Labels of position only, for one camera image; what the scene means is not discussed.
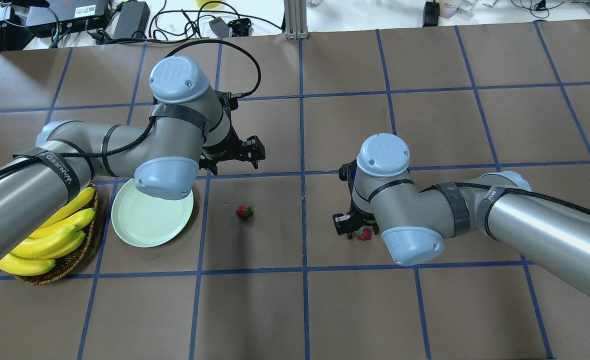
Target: yellow object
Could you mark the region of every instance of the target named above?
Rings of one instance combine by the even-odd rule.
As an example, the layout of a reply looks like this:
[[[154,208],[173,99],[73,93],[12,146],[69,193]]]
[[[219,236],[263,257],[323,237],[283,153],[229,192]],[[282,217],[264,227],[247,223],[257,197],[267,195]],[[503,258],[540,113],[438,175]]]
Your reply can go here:
[[[43,258],[71,242],[77,230],[75,225],[68,225],[38,239],[27,238],[11,250],[11,253],[21,258]]]
[[[197,3],[197,7],[201,8],[204,4],[210,2],[210,0],[195,0],[195,3]],[[218,6],[219,4],[217,2],[213,2],[212,4],[208,4],[206,6],[204,6],[204,10],[206,9],[214,9]]]
[[[0,270],[9,274],[21,276],[42,275],[55,267],[55,260],[52,259],[25,259],[7,253],[0,260]]]
[[[71,202],[67,203],[61,209],[57,210],[55,214],[53,214],[48,220],[44,221],[39,227],[43,228],[49,226],[51,224],[55,224],[61,219],[64,219],[74,212],[77,212],[81,207],[88,204],[91,199],[93,199],[93,195],[95,194],[95,189],[93,187],[86,187],[82,191],[80,191],[77,196]]]
[[[87,225],[89,225],[91,221],[93,221],[94,216],[95,210],[92,207],[79,210],[78,212],[75,212],[65,219],[57,221],[56,223],[38,228],[37,230],[33,231],[32,234],[28,235],[28,237],[31,239],[43,238],[57,230],[60,230],[61,228],[66,228],[69,225],[74,225],[76,230],[82,230]]]
[[[64,255],[68,255],[69,253],[75,251],[75,249],[79,248],[86,237],[87,235],[84,231],[77,231],[73,239],[70,240],[67,244],[65,244],[64,247],[61,247],[58,250],[53,251],[51,253],[47,253],[46,255],[42,256],[42,258],[59,259]]]

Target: yellow banana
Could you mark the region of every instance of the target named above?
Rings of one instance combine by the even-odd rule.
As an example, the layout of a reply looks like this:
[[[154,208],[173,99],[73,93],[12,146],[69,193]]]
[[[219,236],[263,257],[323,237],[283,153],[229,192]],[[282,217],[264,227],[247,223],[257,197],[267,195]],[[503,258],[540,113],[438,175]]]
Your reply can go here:
[[[21,258],[43,258],[68,244],[75,237],[76,231],[75,225],[69,225],[39,239],[25,239],[11,253]]]
[[[43,228],[45,226],[49,226],[51,224],[55,224],[61,219],[70,216],[74,212],[77,212],[81,207],[84,207],[91,199],[93,199],[93,195],[95,194],[95,189],[93,187],[85,187],[82,191],[75,196],[71,202],[67,203],[61,209],[57,210],[55,214],[53,214],[48,220],[44,221],[39,227]]]
[[[0,269],[9,274],[21,276],[35,276],[44,274],[55,267],[52,259],[24,259],[7,253],[0,260]]]
[[[47,253],[46,255],[42,256],[45,259],[59,259],[64,255],[68,255],[75,251],[75,249],[79,248],[80,245],[84,242],[84,239],[87,235],[84,231],[77,231],[73,239],[71,239],[64,247],[59,248],[57,251],[53,251],[51,253]]]
[[[66,228],[67,226],[74,225],[75,230],[82,230],[91,223],[95,216],[95,210],[92,207],[87,209],[79,210],[67,218],[61,219],[56,223],[52,223],[48,226],[37,228],[32,234],[28,235],[30,239],[39,239],[53,234],[53,232]]]

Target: brown basket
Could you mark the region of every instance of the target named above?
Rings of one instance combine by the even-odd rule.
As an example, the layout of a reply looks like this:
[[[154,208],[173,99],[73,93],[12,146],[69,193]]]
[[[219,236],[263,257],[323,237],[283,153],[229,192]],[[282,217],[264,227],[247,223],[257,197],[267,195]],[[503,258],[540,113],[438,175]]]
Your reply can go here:
[[[80,266],[82,260],[89,254],[90,250],[93,248],[94,239],[96,238],[96,219],[98,214],[98,206],[99,206],[99,194],[97,192],[96,185],[91,182],[89,185],[94,189],[93,198],[82,207],[82,209],[93,208],[95,210],[95,215],[91,221],[83,230],[86,233],[86,238],[84,242],[76,248],[74,251],[69,253],[68,255],[64,255],[59,259],[55,259],[55,267],[50,269],[50,271],[43,273],[41,275],[35,276],[21,276],[21,275],[14,275],[18,281],[28,284],[28,285],[46,285],[53,283],[57,280],[61,280],[64,276],[69,275],[75,268]]]

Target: white sticker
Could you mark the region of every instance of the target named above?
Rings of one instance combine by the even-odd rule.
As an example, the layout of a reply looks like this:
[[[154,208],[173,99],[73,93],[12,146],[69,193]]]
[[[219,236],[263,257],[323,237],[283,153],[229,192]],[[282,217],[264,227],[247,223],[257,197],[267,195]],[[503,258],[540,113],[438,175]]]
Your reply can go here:
[[[75,7],[75,18],[95,14],[96,5]]]

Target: robotic arm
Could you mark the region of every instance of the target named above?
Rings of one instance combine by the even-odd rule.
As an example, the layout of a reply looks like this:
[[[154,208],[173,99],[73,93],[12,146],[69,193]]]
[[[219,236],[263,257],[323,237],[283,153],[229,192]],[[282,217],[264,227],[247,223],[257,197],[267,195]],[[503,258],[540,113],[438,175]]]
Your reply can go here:
[[[256,136],[238,138],[231,125],[237,100],[213,91],[189,57],[171,56],[149,78],[156,103],[147,127],[55,121],[36,147],[0,169],[0,259],[97,176],[135,178],[139,191],[179,200],[200,168],[266,159]]]
[[[407,144],[392,134],[364,142],[357,159],[341,166],[350,208],[334,214],[338,235],[372,226],[398,265],[436,258],[445,238],[481,230],[590,296],[590,210],[531,192],[513,171],[418,191]]]

